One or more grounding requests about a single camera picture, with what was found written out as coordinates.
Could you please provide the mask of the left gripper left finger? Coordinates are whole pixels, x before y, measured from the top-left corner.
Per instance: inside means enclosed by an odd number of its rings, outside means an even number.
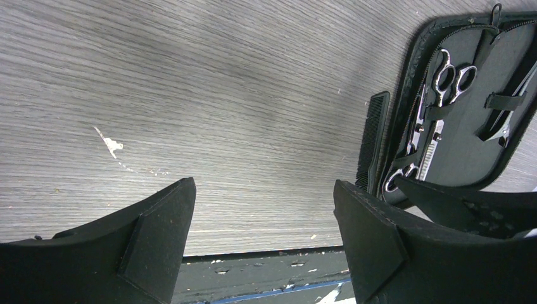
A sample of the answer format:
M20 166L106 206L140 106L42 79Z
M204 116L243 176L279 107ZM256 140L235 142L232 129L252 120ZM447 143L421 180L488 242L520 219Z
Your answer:
M52 238L1 244L2 303L170 303L193 217L191 177Z

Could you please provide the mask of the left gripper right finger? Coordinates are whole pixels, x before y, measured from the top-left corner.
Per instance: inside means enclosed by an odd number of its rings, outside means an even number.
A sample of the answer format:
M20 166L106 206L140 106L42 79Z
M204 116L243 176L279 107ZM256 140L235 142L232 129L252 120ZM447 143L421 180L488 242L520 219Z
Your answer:
M458 231L337 180L334 214L357 303L535 303L536 238Z

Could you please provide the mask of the black hair clip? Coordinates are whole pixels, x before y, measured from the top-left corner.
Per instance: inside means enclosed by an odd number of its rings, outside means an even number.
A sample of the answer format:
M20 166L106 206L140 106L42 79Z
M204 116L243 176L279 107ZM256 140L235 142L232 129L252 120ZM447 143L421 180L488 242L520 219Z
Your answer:
M520 80L516 81L517 87L514 89L511 96L499 96L493 94L493 98L500 98L505 101L511 102L508 109L502 109L500 113L493 120L492 115L490 121L492 124L490 127L483 129L478 137L483 142L498 139L498 143L501 147L506 148L509 145L510 139L510 120L514 114L515 109L520 105L520 101L524 101L526 97L526 89L536 73L536 63L529 69L527 74Z

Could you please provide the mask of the black zip tool case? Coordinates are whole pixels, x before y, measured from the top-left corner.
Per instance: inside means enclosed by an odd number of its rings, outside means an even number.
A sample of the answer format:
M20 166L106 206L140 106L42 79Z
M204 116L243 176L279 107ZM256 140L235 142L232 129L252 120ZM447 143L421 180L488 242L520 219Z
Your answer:
M442 63L440 49L450 52L451 63L460 68L477 67L471 87L447 110L436 103L433 78ZM526 97L510 120L509 145L503 148L498 139L483 142L479 133L491 126L502 109L511 102L499 96L511 96L520 81L536 63L536 13L503 13L496 4L488 15L444 16L425 24L415 36L400 83L393 121L388 137L387 158L376 179L375 196L394 206L410 206L399 188L384 190L387 179L402 165L409 125L416 114L421 85L427 88L422 114L424 132L419 139L420 163L431 140L432 119L443 118L442 140L434 154L425 180L440 186L462 187L480 191L503 172L536 113L536 73L526 89Z

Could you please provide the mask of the silver scissors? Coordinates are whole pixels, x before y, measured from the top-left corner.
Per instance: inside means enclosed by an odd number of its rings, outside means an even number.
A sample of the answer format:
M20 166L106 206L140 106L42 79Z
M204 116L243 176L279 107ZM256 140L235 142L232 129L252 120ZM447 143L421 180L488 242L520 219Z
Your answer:
M408 138L406 145L405 156L402 158L402 165L395 165L395 172L387 179L384 184L384 190L387 193L395 192L398 187L395 185L394 178L398 175L404 177L416 178L419 173L419 139L420 135L424 132L424 119L422 114L422 108L427 96L427 88L425 85L421 85L419 102L416 107L416 114L414 115L410 129L408 130Z
M436 103L440 110L447 110L464 92L473 84L477 76L477 67L466 64L456 68L451 63L450 52L447 49L440 49L442 63L434 74L433 89L436 93ZM425 155L420 163L420 171L417 179L424 181L428 175L433 162L434 154L439 142L442 140L444 119L432 119L431 130L433 131L431 140L428 142Z

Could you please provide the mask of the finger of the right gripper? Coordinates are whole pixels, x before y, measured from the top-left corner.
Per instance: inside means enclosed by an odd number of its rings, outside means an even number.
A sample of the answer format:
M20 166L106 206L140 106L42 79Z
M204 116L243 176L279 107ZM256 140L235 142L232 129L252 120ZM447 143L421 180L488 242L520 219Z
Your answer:
M434 223L487 238L510 239L536 228L536 193L493 193L397 176L395 185Z

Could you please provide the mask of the black comb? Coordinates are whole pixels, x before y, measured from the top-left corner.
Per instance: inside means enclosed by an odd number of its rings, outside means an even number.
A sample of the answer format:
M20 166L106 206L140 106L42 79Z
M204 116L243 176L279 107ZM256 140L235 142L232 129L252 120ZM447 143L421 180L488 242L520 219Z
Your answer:
M384 91L370 98L358 157L355 185L372 195L375 195L377 165L390 97L390 93Z

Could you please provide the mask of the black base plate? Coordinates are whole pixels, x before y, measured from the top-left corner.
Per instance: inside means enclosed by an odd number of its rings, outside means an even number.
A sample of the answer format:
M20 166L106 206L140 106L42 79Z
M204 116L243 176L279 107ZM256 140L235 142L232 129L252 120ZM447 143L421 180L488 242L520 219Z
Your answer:
M172 303L250 300L349 281L342 246L187 256Z

